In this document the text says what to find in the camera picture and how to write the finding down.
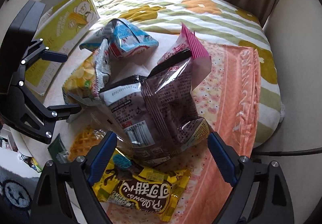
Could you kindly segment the dark green pouch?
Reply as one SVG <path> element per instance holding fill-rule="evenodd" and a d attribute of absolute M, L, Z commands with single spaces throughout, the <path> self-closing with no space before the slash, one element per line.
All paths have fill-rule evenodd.
<path fill-rule="evenodd" d="M 47 149 L 55 163 L 68 163 L 69 154 L 61 140 L 60 134 L 57 135 Z"/>

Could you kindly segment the clear waffle packet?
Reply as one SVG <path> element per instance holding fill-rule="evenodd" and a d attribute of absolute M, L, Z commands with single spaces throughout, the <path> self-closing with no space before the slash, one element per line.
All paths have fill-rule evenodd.
<path fill-rule="evenodd" d="M 74 161 L 78 156 L 86 156 L 93 146 L 96 146 L 106 135 L 106 131 L 95 129 L 88 125 L 75 137 L 68 153 L 68 161 Z"/>

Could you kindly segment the yellow pillows chocolate bag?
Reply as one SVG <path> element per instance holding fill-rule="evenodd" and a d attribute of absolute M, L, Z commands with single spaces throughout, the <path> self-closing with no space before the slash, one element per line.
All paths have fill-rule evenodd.
<path fill-rule="evenodd" d="M 190 180 L 190 169 L 167 173 L 142 166 L 115 150 L 93 191 L 100 202 L 157 214 L 171 220 Z"/>

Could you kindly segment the green cardboard box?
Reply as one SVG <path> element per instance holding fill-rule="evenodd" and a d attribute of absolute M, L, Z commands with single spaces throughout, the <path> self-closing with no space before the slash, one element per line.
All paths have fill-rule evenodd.
<path fill-rule="evenodd" d="M 63 0 L 40 19 L 35 39 L 42 39 L 49 50 L 69 55 L 82 37 L 99 20 L 94 0 Z M 27 71 L 27 86 L 46 94 L 60 63 L 37 60 Z"/>

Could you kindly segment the yellow chip snack bag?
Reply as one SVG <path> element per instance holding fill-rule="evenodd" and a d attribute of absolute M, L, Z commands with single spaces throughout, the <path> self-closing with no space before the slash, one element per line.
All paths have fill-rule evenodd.
<path fill-rule="evenodd" d="M 109 43 L 104 39 L 101 45 L 66 79 L 62 86 L 65 103 L 99 105 L 100 90 L 108 84 L 110 77 Z"/>

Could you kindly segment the silver blue snack bag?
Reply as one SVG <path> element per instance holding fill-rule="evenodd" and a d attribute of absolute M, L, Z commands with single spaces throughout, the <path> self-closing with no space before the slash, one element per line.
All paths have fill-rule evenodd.
<path fill-rule="evenodd" d="M 125 19 L 112 19 L 79 45 L 81 50 L 90 51 L 100 46 L 107 49 L 109 56 L 124 59 L 146 50 L 154 50 L 159 42 Z"/>

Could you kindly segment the pink floral towel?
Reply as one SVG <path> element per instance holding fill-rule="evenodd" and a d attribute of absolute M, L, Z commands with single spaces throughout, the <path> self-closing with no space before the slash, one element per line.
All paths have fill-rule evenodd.
<path fill-rule="evenodd" d="M 203 41 L 212 59 L 208 77 L 193 91 L 198 113 L 240 155 L 249 156 L 259 116 L 260 64 L 251 47 Z M 211 223 L 225 204 L 226 183 L 206 141 L 158 166 L 161 172 L 190 169 L 189 182 L 171 223 Z"/>

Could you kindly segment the dark brown snack bag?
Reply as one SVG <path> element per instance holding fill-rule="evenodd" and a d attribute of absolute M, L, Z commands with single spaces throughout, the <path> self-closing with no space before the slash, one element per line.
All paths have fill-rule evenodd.
<path fill-rule="evenodd" d="M 209 125 L 198 115 L 191 95 L 192 77 L 192 53 L 184 50 L 147 77 L 127 77 L 100 94 L 132 146 L 134 159 L 160 165 L 208 137 Z"/>

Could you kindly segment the pink strawberry candy bag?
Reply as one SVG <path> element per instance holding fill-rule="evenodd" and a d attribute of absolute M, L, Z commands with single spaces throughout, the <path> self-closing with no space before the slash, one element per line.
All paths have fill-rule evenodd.
<path fill-rule="evenodd" d="M 181 23 L 179 37 L 172 47 L 162 55 L 157 64 L 162 64 L 183 51 L 189 51 L 187 56 L 192 58 L 192 89 L 195 89 L 211 72 L 212 61 L 201 41 L 185 24 Z"/>

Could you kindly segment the floral striped quilt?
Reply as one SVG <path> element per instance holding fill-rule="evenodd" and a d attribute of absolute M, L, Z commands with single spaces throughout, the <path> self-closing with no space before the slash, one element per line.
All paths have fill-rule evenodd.
<path fill-rule="evenodd" d="M 270 43 L 258 19 L 223 0 L 93 0 L 100 15 L 94 29 L 123 18 L 141 30 L 177 35 L 187 26 L 206 45 L 252 47 L 261 69 L 255 146 L 266 142 L 281 121 L 281 94 Z"/>

